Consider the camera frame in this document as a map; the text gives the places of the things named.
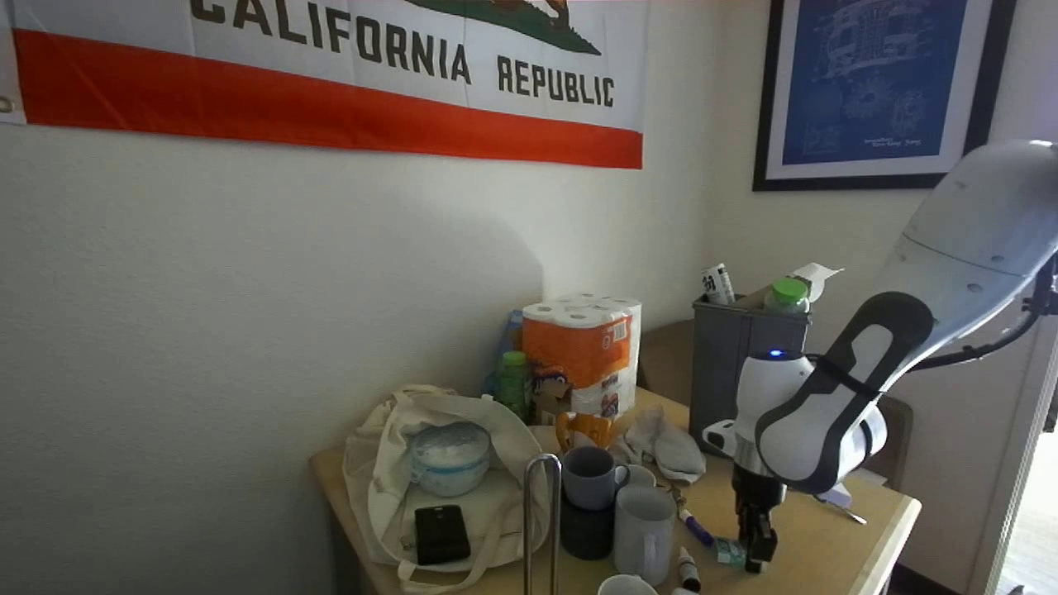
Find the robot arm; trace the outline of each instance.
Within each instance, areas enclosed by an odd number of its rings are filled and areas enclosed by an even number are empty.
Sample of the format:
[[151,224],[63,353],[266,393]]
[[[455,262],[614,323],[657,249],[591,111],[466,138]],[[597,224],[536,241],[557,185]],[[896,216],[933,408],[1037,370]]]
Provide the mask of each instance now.
[[986,146],[908,219],[876,294],[796,387],[758,417],[771,476],[827,491],[870,452],[870,414],[904,374],[991,321],[1058,251],[1058,149]]

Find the paper towel roll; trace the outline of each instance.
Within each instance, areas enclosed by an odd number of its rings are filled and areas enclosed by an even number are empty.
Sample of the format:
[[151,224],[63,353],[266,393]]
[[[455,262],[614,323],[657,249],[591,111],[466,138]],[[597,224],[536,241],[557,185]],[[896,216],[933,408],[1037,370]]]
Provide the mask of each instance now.
[[635,406],[640,303],[614,294],[569,294],[524,306],[524,350],[562,370],[572,408],[619,417]]

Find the blue blueprint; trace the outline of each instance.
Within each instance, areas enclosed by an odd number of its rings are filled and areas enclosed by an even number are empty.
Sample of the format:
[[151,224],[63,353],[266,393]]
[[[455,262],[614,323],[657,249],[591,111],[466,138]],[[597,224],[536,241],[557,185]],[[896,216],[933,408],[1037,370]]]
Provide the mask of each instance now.
[[784,164],[937,154],[967,0],[802,0]]

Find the white cloth bag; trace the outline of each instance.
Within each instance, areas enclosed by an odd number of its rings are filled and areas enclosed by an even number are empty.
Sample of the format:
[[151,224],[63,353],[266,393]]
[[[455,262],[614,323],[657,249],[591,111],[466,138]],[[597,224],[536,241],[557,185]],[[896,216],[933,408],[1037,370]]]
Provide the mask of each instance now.
[[[410,440],[427,426],[479,424],[492,437],[492,466],[484,483],[455,499],[431,495],[412,487]],[[460,395],[431,383],[407,383],[378,403],[361,429],[346,437],[343,483],[366,558],[396,564],[403,592],[455,592],[484,578],[492,564],[524,558],[524,471],[543,456],[531,429],[504,403]],[[412,511],[424,506],[460,506],[470,558],[446,564],[417,564]],[[548,532],[548,483],[531,478],[531,550]],[[463,571],[463,582],[427,582],[424,571]]]

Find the red stripe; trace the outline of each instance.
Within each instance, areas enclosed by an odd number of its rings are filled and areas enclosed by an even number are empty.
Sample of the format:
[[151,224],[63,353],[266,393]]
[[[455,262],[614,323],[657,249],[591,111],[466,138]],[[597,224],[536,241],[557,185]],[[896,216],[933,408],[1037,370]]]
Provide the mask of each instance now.
[[640,168],[640,135],[18,28],[25,120],[378,150]]

